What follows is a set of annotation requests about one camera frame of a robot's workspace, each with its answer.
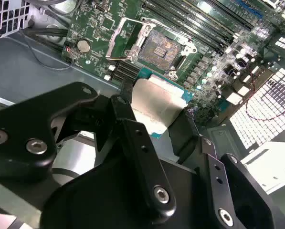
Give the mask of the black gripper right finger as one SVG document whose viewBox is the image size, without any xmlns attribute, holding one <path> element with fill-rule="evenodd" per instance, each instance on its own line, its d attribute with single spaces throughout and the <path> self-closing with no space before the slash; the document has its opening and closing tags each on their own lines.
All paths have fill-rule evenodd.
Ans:
<svg viewBox="0 0 285 229">
<path fill-rule="evenodd" d="M 273 229 L 272 199 L 232 154 L 218 158 L 214 144 L 181 112 L 169 126 L 179 157 L 167 174 L 178 225 L 190 229 Z"/>
</svg>

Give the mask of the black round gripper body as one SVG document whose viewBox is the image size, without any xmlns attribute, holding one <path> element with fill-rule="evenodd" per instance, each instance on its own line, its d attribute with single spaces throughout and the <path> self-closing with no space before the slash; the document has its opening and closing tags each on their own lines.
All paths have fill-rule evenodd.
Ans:
<svg viewBox="0 0 285 229">
<path fill-rule="evenodd" d="M 124 157 L 118 156 L 68 182 L 44 206 L 42 229 L 210 229 L 197 175 L 162 161 L 176 197 L 175 213 L 153 224 L 142 191 Z"/>
</svg>

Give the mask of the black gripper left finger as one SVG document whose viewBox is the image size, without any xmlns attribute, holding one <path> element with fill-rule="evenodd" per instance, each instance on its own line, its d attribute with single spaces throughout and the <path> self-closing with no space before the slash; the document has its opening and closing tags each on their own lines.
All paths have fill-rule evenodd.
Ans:
<svg viewBox="0 0 285 229">
<path fill-rule="evenodd" d="M 52 177 L 57 145 L 80 131 L 95 134 L 101 165 L 125 158 L 153 219 L 174 214 L 175 196 L 129 101 L 79 82 L 0 110 L 0 185 L 43 212 L 60 188 Z"/>
</svg>

